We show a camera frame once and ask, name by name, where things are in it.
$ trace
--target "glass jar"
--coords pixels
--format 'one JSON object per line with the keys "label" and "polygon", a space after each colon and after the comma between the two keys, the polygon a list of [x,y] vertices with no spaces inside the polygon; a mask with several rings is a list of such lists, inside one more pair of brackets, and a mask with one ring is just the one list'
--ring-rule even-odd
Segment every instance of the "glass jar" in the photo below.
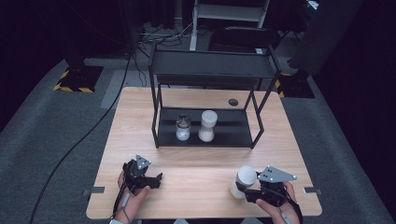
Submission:
{"label": "glass jar", "polygon": [[176,137],[180,141],[186,141],[190,138],[191,119],[186,114],[178,116],[176,121]]}

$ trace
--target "gray floor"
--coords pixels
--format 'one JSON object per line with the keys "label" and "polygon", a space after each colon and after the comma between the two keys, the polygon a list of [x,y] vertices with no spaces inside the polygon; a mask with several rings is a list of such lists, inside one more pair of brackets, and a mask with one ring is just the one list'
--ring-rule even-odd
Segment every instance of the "gray floor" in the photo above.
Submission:
{"label": "gray floor", "polygon": [[[200,35],[197,49],[205,49],[209,37],[210,33]],[[161,48],[187,50],[190,39],[181,41],[178,46]],[[286,73],[293,73],[286,60],[297,44],[297,39],[289,35],[276,50]],[[144,51],[149,52],[148,45],[146,48]],[[142,71],[147,71],[147,60],[138,52],[137,64]],[[67,67],[60,62],[38,83],[1,132],[0,223],[29,222],[40,191],[66,154],[47,185],[34,223],[108,223],[86,217],[88,198],[82,192],[93,186],[115,113],[111,109],[106,114],[107,109],[120,89],[120,74],[127,61],[92,58],[85,63],[105,67],[95,93],[54,91]],[[142,86],[134,63],[128,71],[125,85]],[[315,99],[281,99],[313,184],[321,191],[322,215],[305,217],[304,223],[394,223],[315,82],[312,78],[308,81]],[[257,221],[247,219],[244,224]]]}

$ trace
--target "white container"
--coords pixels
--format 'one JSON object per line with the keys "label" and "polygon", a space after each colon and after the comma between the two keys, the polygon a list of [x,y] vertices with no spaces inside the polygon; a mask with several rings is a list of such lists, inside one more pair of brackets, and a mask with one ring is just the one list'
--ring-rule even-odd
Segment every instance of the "white container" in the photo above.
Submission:
{"label": "white container", "polygon": [[250,166],[242,166],[239,168],[238,173],[236,174],[235,180],[230,185],[230,192],[236,199],[244,199],[245,193],[240,191],[236,186],[235,182],[249,188],[253,186],[253,184],[257,180],[257,173],[253,167]]}
{"label": "white container", "polygon": [[213,128],[218,121],[218,114],[213,110],[206,110],[202,113],[201,124],[206,128]]}
{"label": "white container", "polygon": [[206,110],[202,113],[201,129],[198,132],[199,138],[204,142],[210,142],[215,137],[213,128],[218,121],[218,114],[213,110]]}

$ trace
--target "white lid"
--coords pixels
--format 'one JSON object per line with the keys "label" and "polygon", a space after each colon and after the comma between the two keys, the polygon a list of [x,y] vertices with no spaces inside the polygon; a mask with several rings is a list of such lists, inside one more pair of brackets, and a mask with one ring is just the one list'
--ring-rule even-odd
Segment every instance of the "white lid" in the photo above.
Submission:
{"label": "white lid", "polygon": [[206,110],[202,113],[202,125],[206,128],[212,128],[216,125],[218,121],[218,114],[213,110]]}
{"label": "white lid", "polygon": [[253,167],[242,166],[236,175],[236,181],[246,187],[251,187],[257,180],[257,173]]}

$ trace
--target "cable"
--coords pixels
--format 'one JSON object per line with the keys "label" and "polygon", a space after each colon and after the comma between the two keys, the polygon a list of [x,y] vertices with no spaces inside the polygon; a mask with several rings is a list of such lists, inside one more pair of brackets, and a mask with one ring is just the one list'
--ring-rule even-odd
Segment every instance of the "cable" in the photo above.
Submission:
{"label": "cable", "polygon": [[90,133],[102,122],[102,120],[107,116],[108,112],[110,112],[111,108],[113,107],[113,105],[117,102],[117,99],[120,96],[120,93],[122,91],[122,87],[123,84],[125,82],[125,78],[126,78],[126,74],[128,71],[128,67],[129,67],[129,62],[131,61],[131,55],[129,55],[128,57],[128,63],[126,64],[126,69],[125,69],[125,74],[123,77],[123,80],[121,82],[120,85],[120,90],[115,98],[115,100],[113,101],[113,103],[111,104],[110,108],[106,111],[106,113],[96,122],[96,124],[82,137],[80,138],[65,154],[64,156],[61,158],[61,160],[56,164],[55,168],[52,170],[52,172],[49,175],[49,178],[47,179],[46,183],[44,184],[44,187],[42,188],[42,190],[40,191],[40,194],[38,196],[37,201],[35,202],[35,208],[32,211],[32,215],[30,216],[30,221],[29,223],[32,224],[33,220],[35,218],[35,212],[37,211],[37,208],[40,204],[41,198],[44,195],[44,192],[47,188],[47,185],[49,184],[50,180],[52,179],[53,175],[55,174],[55,172],[58,170],[59,166],[62,164],[62,162],[64,161],[64,159],[66,159],[66,157],[76,148],[76,146],[78,146],[88,135],[90,135]]}

